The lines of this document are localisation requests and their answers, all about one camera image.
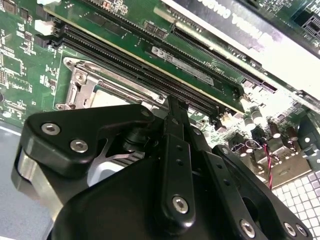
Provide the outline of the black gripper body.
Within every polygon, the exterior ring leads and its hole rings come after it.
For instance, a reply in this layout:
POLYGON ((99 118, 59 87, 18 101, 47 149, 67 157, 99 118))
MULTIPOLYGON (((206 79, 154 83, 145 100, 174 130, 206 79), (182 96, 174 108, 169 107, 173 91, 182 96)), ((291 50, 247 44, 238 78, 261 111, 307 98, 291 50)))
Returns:
POLYGON ((148 158, 86 186, 70 181, 29 158, 21 150, 14 174, 28 183, 20 191, 35 189, 54 212, 50 240, 228 240, 221 204, 213 187, 188 166, 173 163, 173 180, 161 176, 165 164, 148 158))

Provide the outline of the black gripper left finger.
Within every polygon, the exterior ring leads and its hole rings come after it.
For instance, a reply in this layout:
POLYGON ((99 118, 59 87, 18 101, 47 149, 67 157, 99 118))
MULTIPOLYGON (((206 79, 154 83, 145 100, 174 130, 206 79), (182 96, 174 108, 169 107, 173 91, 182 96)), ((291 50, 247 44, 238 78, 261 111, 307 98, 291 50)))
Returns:
POLYGON ((179 103, 169 96, 164 109, 149 110, 141 104, 44 112, 25 122, 18 154, 55 175, 91 187, 130 165, 146 159, 165 164, 161 176, 174 178, 174 161, 187 169, 180 173, 191 180, 191 150, 179 103))

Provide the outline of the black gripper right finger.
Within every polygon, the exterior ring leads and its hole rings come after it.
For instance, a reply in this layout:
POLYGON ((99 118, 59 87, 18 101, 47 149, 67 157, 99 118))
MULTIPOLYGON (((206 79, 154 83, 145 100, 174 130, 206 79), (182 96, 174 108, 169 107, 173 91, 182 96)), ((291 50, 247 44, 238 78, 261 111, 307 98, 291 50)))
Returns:
POLYGON ((311 240, 310 230, 227 147, 210 148, 201 131, 190 125, 188 105, 179 103, 205 179, 217 195, 228 240, 311 240))

